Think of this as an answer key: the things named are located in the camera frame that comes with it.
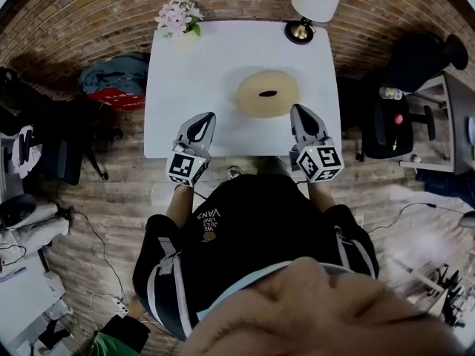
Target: red button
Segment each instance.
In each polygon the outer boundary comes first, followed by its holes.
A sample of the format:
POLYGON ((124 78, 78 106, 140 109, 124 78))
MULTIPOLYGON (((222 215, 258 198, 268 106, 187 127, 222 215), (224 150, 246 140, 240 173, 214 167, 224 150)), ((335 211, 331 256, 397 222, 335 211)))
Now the red button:
POLYGON ((397 115, 394 116, 394 122, 397 125, 402 124, 403 121, 404 121, 404 118, 402 117, 402 115, 400 113, 398 113, 397 115))

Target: person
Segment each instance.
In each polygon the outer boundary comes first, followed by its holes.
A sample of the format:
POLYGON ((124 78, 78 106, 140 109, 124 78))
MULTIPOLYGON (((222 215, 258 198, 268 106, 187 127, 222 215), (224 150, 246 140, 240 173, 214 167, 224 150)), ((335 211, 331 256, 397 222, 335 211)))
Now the person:
POLYGON ((71 356, 138 356, 150 330, 140 322, 145 309, 137 296, 128 304, 124 318, 114 315, 94 336, 89 337, 71 356))
POLYGON ((147 311, 185 356, 454 355, 451 330, 380 283, 369 235, 328 188, 309 199, 279 159, 230 169, 194 212, 176 187, 134 270, 147 311))

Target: table lamp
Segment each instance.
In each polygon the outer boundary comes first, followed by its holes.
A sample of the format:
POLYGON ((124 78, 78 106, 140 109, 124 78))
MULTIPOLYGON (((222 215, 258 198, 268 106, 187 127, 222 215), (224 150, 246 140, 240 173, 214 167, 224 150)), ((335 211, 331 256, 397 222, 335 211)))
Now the table lamp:
POLYGON ((295 44, 305 45, 313 39, 312 21, 328 22, 335 14, 340 0, 292 0, 292 5, 303 17, 290 21, 285 27, 286 37, 295 44))

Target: donut-shaped cushion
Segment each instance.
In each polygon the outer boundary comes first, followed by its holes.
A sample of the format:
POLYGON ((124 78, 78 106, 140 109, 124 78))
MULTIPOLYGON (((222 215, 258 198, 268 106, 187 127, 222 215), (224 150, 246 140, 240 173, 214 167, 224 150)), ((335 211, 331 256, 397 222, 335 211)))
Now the donut-shaped cushion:
POLYGON ((237 89, 240 108, 258 119, 287 115, 299 101, 297 81, 282 71, 256 73, 245 79, 237 89))

